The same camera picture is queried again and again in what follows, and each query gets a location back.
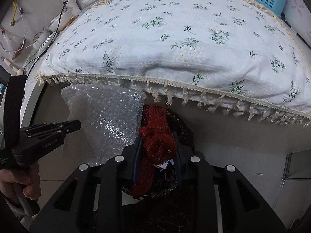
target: wire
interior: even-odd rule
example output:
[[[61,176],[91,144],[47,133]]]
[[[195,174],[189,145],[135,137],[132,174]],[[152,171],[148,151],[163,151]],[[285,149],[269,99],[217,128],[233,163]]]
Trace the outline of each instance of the wire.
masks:
[[[21,51],[21,50],[24,48],[24,45],[25,45],[25,37],[26,37],[26,33],[27,33],[27,26],[26,26],[26,23],[25,23],[25,21],[24,21],[24,19],[23,19],[23,16],[22,16],[22,14],[21,14],[21,10],[20,10],[20,8],[19,8],[19,6],[18,6],[17,1],[16,1],[15,3],[16,3],[16,5],[17,5],[19,14],[21,15],[21,20],[23,20],[24,25],[25,25],[25,34],[24,34],[24,38],[23,38],[23,44],[22,44],[21,48],[20,48],[19,50],[17,50],[17,51],[8,51],[8,50],[4,49],[3,46],[2,46],[2,44],[0,43],[1,48],[2,48],[4,51],[6,51],[6,52],[19,52],[19,51]]]
[[[69,0],[65,0],[64,6],[63,6],[63,8],[62,8],[62,11],[60,12],[59,23],[58,23],[58,26],[57,26],[57,29],[56,29],[56,33],[54,34],[54,36],[53,36],[53,38],[52,38],[51,43],[49,44],[49,46],[45,49],[45,51],[44,51],[39,57],[34,58],[33,60],[29,61],[29,62],[24,66],[23,73],[24,73],[24,71],[25,71],[26,66],[27,66],[29,63],[31,63],[32,61],[36,60],[36,61],[32,64],[31,68],[29,69],[29,73],[28,73],[28,75],[27,75],[27,79],[28,79],[28,77],[29,77],[29,75],[30,75],[30,72],[32,71],[33,67],[34,67],[35,64],[37,63],[37,61],[48,51],[48,49],[50,48],[50,46],[53,44],[54,38],[55,38],[55,36],[57,35],[57,31],[58,31],[58,29],[59,29],[60,20],[61,20],[61,17],[62,17],[63,10],[64,10],[64,8],[66,7],[68,1],[69,1]]]

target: gray floor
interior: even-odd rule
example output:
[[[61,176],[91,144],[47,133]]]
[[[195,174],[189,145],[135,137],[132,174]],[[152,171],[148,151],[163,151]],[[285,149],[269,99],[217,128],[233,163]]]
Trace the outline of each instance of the gray floor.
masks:
[[[66,121],[69,110],[61,97],[61,89],[62,87],[59,85],[47,87],[35,114],[34,124]],[[203,152],[210,164],[221,167],[227,164],[235,165],[265,200],[271,206],[273,205],[281,183],[286,154],[268,153],[264,149],[231,146],[228,145],[230,141],[227,138],[225,143],[215,143],[215,140],[207,134],[211,130],[210,125],[213,125],[210,118],[212,116],[221,121],[222,116],[210,115],[206,111],[193,111],[197,110],[194,103],[189,102],[186,106],[182,106],[179,99],[174,99],[174,104],[170,108],[177,112],[194,131],[196,150]],[[239,137],[236,140],[231,139],[232,144],[240,144],[236,141],[240,139]],[[62,157],[62,149],[59,147],[39,161],[42,188],[42,195],[39,198],[40,207],[46,204],[62,182],[77,168],[69,159]],[[289,227],[292,221],[300,216],[310,204],[310,185],[310,181],[285,181],[275,211],[286,227]]]

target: fringe trim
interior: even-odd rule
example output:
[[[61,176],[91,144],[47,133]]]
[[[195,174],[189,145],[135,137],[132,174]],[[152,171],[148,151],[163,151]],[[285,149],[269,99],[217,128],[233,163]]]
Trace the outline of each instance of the fringe trim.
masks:
[[[45,83],[45,81],[49,84],[57,84],[63,82],[69,82],[72,85],[74,84],[106,84],[106,85],[129,85],[129,87],[138,90],[149,92],[153,95],[154,101],[160,101],[160,95],[167,96],[167,104],[171,105],[173,97],[177,96],[177,91],[182,89],[182,98],[183,104],[185,105],[189,100],[197,101],[198,107],[210,105],[207,108],[209,112],[215,112],[218,107],[225,108],[222,110],[223,114],[228,115],[231,108],[227,107],[223,104],[223,99],[225,97],[229,97],[231,99],[237,99],[237,103],[232,107],[235,110],[233,116],[241,116],[243,114],[249,113],[248,120],[251,120],[254,115],[260,115],[259,121],[269,119],[271,122],[284,123],[284,124],[294,124],[300,123],[304,124],[304,128],[306,128],[311,123],[311,115],[306,114],[304,112],[299,112],[292,109],[287,109],[283,107],[279,107],[275,104],[266,103],[261,100],[249,98],[243,95],[237,95],[231,92],[217,90],[217,89],[206,89],[199,86],[186,84],[183,82],[175,82],[168,81],[159,78],[145,78],[145,77],[137,77],[137,76],[120,76],[120,75],[99,75],[99,74],[48,74],[43,75],[38,71],[37,78],[40,79],[40,84]],[[162,89],[154,89],[151,87],[151,83],[161,84],[163,85]],[[217,99],[212,102],[208,99],[208,94],[210,95],[220,95]],[[251,104],[247,109],[242,107],[242,102],[247,102]]]

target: red net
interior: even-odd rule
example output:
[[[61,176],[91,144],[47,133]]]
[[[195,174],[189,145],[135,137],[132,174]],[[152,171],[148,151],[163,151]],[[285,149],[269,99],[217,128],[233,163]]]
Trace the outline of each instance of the red net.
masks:
[[[166,120],[166,109],[150,105],[143,112],[146,126],[139,129],[142,135],[143,155],[138,181],[132,186],[133,197],[144,195],[152,185],[154,165],[174,158],[176,142]]]

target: plastic packaging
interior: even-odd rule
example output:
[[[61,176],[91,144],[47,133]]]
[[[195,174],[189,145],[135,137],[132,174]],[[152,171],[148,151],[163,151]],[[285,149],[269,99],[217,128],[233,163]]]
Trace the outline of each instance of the plastic packaging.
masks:
[[[66,137],[63,158],[76,166],[104,164],[135,143],[140,127],[143,93],[107,85],[73,85],[62,89],[70,115],[82,127]]]
[[[24,46],[24,41],[25,40],[18,36],[15,36],[9,31],[2,31],[1,44],[2,47],[8,51],[10,60],[14,60],[21,54],[23,50],[22,47]]]

